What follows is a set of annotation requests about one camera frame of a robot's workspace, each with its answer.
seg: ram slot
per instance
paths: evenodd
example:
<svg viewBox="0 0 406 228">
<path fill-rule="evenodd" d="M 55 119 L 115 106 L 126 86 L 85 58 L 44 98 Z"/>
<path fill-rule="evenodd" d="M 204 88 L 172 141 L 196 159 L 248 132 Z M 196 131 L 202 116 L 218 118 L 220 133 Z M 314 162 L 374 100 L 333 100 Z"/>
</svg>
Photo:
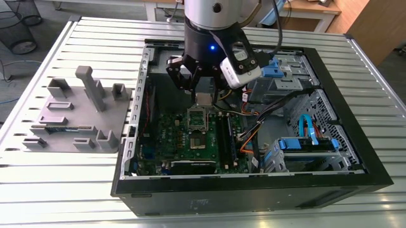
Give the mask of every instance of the ram slot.
<svg viewBox="0 0 406 228">
<path fill-rule="evenodd" d="M 231 138 L 228 134 L 228 117 L 218 116 L 215 119 L 216 127 L 216 142 L 219 148 L 220 167 L 230 169 L 234 165 Z"/>
</svg>

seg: wire bundle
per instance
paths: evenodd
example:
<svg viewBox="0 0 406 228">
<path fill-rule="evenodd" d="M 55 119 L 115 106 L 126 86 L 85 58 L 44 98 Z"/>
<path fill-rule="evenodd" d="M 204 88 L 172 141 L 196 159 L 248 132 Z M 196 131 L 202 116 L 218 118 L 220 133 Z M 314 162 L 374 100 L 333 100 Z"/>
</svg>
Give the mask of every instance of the wire bundle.
<svg viewBox="0 0 406 228">
<path fill-rule="evenodd" d="M 248 137 L 248 139 L 244 141 L 244 144 L 240 147 L 240 152 L 250 152 L 250 153 L 252 153 L 252 151 L 246 150 L 244 147 L 248 144 L 248 142 L 251 141 L 254 135 L 258 133 L 262 123 L 264 122 L 266 118 L 272 114 L 272 112 L 275 110 L 278 110 L 279 108 L 282 108 L 294 97 L 296 97 L 299 95 L 310 94 L 310 93 L 314 92 L 314 90 L 315 90 L 314 88 L 308 88 L 308 89 L 304 89 L 302 91 L 294 91 L 294 92 L 291 92 L 284 97 L 282 97 L 280 99 L 278 99 L 276 101 L 274 101 L 271 104 L 268 104 L 266 106 L 266 108 L 263 109 L 263 111 L 256 116 L 255 124 L 239 136 L 239 138 L 244 138 L 247 135 L 251 134 L 250 137 Z"/>
</svg>

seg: black cable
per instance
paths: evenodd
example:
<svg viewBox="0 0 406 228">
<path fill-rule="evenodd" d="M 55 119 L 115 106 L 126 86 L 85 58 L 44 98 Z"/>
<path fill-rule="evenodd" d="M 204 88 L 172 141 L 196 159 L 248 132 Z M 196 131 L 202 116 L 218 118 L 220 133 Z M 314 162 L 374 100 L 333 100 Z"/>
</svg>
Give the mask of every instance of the black cable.
<svg viewBox="0 0 406 228">
<path fill-rule="evenodd" d="M 316 88 L 307 88 L 307 89 L 303 89 L 299 91 L 294 91 L 290 94 L 287 94 L 284 97 L 282 97 L 280 99 L 274 101 L 270 105 L 266 106 L 266 108 L 258 115 L 256 121 L 260 120 L 262 117 L 264 117 L 264 115 L 267 114 L 268 111 L 275 111 L 275 109 L 279 109 L 280 107 L 283 107 L 294 97 L 296 97 L 299 95 L 310 94 L 315 91 L 315 89 Z"/>
<path fill-rule="evenodd" d="M 11 80 L 5 79 L 4 64 L 3 64 L 1 59 L 0 59 L 0 65 L 1 65 L 3 80 L 4 80 L 7 83 L 11 83 L 12 79 L 11 79 Z"/>
<path fill-rule="evenodd" d="M 278 24 L 278 33 L 279 33 L 279 40 L 278 40 L 278 44 L 274 48 L 274 51 L 271 54 L 271 56 L 274 57 L 274 55 L 279 52 L 280 50 L 280 46 L 282 46 L 282 40 L 283 40 L 283 34 L 282 34 L 282 25 L 280 25 L 280 18 L 279 18 L 279 11 L 278 11 L 278 6 L 276 6 L 276 2 L 275 0 L 272 0 L 272 4 L 274 4 L 274 10 L 275 10 L 275 14 L 276 14 L 276 24 Z"/>
<path fill-rule="evenodd" d="M 256 119 L 255 119 L 255 124 L 248 128 L 248 130 L 240 135 L 240 138 L 243 138 L 247 134 L 255 132 L 255 130 L 260 127 L 263 121 L 266 120 L 267 116 L 272 114 L 272 112 L 278 109 L 280 109 L 288 102 L 290 100 L 304 94 L 310 94 L 316 90 L 316 88 L 307 88 L 300 91 L 294 91 L 290 94 L 287 94 L 284 97 L 274 101 L 271 104 L 266 106 L 263 111 L 259 113 Z"/>
<path fill-rule="evenodd" d="M 287 0 L 287 4 L 288 4 L 288 6 L 290 6 L 290 10 L 288 10 L 288 12 L 287 12 L 287 17 L 284 18 L 284 21 L 283 21 L 283 27 L 286 27 L 286 25 L 287 25 L 287 23 L 290 22 L 290 20 L 291 20 L 291 15 L 292 15 L 292 4 L 291 4 L 291 1 L 290 0 Z"/>
<path fill-rule="evenodd" d="M 260 170 L 260 152 L 259 152 L 259 146 L 258 146 L 258 134 L 254 135 L 251 139 L 252 143 L 252 151 L 254 151 L 254 157 L 258 161 L 258 167 L 254 166 L 252 173 L 259 173 Z"/>
</svg>

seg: floor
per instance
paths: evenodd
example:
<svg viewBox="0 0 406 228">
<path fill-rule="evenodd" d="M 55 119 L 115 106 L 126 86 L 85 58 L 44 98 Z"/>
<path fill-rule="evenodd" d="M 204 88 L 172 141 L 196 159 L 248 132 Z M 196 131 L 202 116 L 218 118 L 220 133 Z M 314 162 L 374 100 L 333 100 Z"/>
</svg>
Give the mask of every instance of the floor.
<svg viewBox="0 0 406 228">
<path fill-rule="evenodd" d="M 88 17 L 136 20 L 147 19 L 143 7 L 64 2 L 63 10 L 56 11 L 53 10 L 53 5 L 49 1 L 36 0 L 36 5 L 44 19 L 39 26 L 31 27 L 31 32 L 37 41 L 37 49 L 31 54 L 16 56 L 11 54 L 0 43 L 0 59 L 5 64 L 17 60 L 41 61 L 71 15 L 76 14 Z M 0 1 L 0 11 L 8 10 L 5 3 Z M 162 10 L 158 11 L 158 20 L 166 20 L 164 12 Z M 5 77 L 8 78 L 12 75 L 13 80 L 11 83 L 5 83 L 4 80 L 0 80 L 0 123 L 5 121 L 15 106 L 15 102 L 5 104 L 1 104 L 1 102 L 20 97 L 37 67 L 37 63 L 17 63 L 4 68 Z M 406 102 L 406 57 L 401 57 L 393 52 L 385 62 L 379 65 L 378 70 L 391 84 L 395 92 L 399 94 L 403 102 Z"/>
</svg>

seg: white desk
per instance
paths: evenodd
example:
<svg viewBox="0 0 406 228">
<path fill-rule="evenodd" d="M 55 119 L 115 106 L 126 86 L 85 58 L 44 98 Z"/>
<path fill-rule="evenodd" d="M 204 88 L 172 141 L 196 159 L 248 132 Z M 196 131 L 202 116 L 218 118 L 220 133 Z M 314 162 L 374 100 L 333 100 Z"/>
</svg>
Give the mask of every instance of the white desk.
<svg viewBox="0 0 406 228">
<path fill-rule="evenodd" d="M 158 8 L 168 8 L 168 9 L 175 8 L 175 3 L 143 2 L 136 0 L 61 0 L 52 2 L 56 10 L 60 10 L 61 2 L 93 3 L 93 4 L 124 5 L 124 6 L 144 6 L 147 10 L 147 20 L 154 22 L 156 21 Z M 302 8 L 295 8 L 295 1 L 292 2 L 292 7 L 294 7 L 294 10 L 291 12 L 292 18 L 308 18 L 308 19 L 319 20 L 318 26 L 315 28 L 315 32 L 326 32 L 335 15 L 339 14 L 338 11 L 335 10 L 330 11 L 329 8 L 326 8 L 325 10 L 312 10 L 312 11 L 303 10 Z M 284 7 L 283 11 L 280 12 L 280 16 L 286 17 L 287 13 L 288 10 Z"/>
</svg>

